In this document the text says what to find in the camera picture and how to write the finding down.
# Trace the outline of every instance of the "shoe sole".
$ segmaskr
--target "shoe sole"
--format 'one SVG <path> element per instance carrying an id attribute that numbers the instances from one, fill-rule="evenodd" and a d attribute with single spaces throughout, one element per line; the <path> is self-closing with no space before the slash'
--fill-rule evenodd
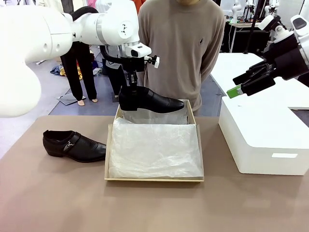
<path id="1" fill-rule="evenodd" d="M 58 157 L 58 158 L 63 158 L 63 157 L 67 157 L 67 158 L 70 158 L 76 162 L 79 162 L 79 163 L 93 163 L 93 162 L 96 162 L 96 161 L 100 161 L 100 160 L 104 160 L 105 158 L 99 158 L 99 159 L 94 159 L 94 160 L 90 160 L 90 161 L 80 161 L 80 160 L 77 160 L 77 159 L 74 159 L 73 157 L 71 156 L 67 156 L 67 155 L 62 155 L 62 154 L 59 154 L 59 153 L 55 153 L 55 152 L 47 152 L 48 155 L 52 156 L 52 157 Z"/>

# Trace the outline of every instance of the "table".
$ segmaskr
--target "table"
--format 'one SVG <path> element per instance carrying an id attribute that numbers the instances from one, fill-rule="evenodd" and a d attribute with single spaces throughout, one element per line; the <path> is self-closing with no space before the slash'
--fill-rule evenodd
<path id="1" fill-rule="evenodd" d="M 236 85 L 233 78 L 245 73 L 252 65 L 263 59 L 255 54 L 220 53 L 211 76 L 221 91 L 225 94 Z M 275 78 L 276 85 L 252 96 L 238 96 L 233 101 L 261 102 L 271 105 L 282 105 L 290 109 L 309 109 L 309 88 L 296 79 L 284 81 L 281 77 Z"/>
<path id="2" fill-rule="evenodd" d="M 198 117 L 205 182 L 104 181 L 104 162 L 48 156 L 46 130 L 106 142 L 112 116 L 39 118 L 0 160 L 1 232 L 307 232 L 309 175 L 238 172 L 216 117 Z"/>

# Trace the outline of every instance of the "white box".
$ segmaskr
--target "white box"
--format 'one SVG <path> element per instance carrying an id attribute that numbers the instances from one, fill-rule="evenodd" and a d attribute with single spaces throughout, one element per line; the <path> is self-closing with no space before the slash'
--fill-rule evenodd
<path id="1" fill-rule="evenodd" d="M 187 107 L 188 111 L 188 124 L 196 124 L 192 108 L 190 105 L 189 100 L 182 100 L 185 103 L 185 107 Z M 117 113 L 115 116 L 115 119 L 123 117 L 123 111 L 118 107 Z M 197 139 L 198 139 L 198 147 L 200 151 L 200 156 L 201 156 L 201 164 L 203 168 L 203 156 L 202 156 L 202 146 L 201 146 L 201 140 L 200 140 L 200 132 L 199 132 L 199 127 L 197 125 Z M 109 160 L 110 160 L 110 154 L 111 154 L 111 146 L 112 146 L 112 124 L 108 126 L 108 138 L 107 138 L 107 143 L 106 143 L 106 158 L 105 158 L 105 180 L 118 180 L 118 181 L 164 181 L 164 182 L 203 182 L 204 177 L 192 177 L 192 178 L 110 178 L 109 177 Z"/>
<path id="2" fill-rule="evenodd" d="M 304 175 L 309 128 L 287 107 L 222 98 L 219 125 L 241 173 Z"/>

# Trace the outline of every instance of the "plastic wrap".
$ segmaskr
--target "plastic wrap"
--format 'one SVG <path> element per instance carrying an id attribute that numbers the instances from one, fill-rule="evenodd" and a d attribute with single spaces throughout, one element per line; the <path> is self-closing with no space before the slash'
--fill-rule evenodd
<path id="1" fill-rule="evenodd" d="M 136 124 L 187 124 L 187 107 L 181 110 L 159 114 L 145 109 L 137 109 L 137 111 L 123 111 L 123 118 Z"/>
<path id="2" fill-rule="evenodd" d="M 114 121 L 110 178 L 202 177 L 195 124 L 132 124 Z"/>

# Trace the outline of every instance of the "black leather shoe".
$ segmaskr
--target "black leather shoe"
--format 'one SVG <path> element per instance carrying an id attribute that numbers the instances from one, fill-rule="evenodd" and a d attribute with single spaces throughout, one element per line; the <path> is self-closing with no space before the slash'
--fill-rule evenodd
<path id="1" fill-rule="evenodd" d="M 184 108 L 182 101 L 163 97 L 142 86 L 137 86 L 135 90 L 130 86 L 122 87 L 119 105 L 125 111 L 136 111 L 142 108 L 156 113 L 170 113 Z"/>
<path id="2" fill-rule="evenodd" d="M 74 131 L 43 133 L 43 146 L 50 156 L 69 157 L 77 162 L 89 163 L 105 159 L 106 145 Z"/>

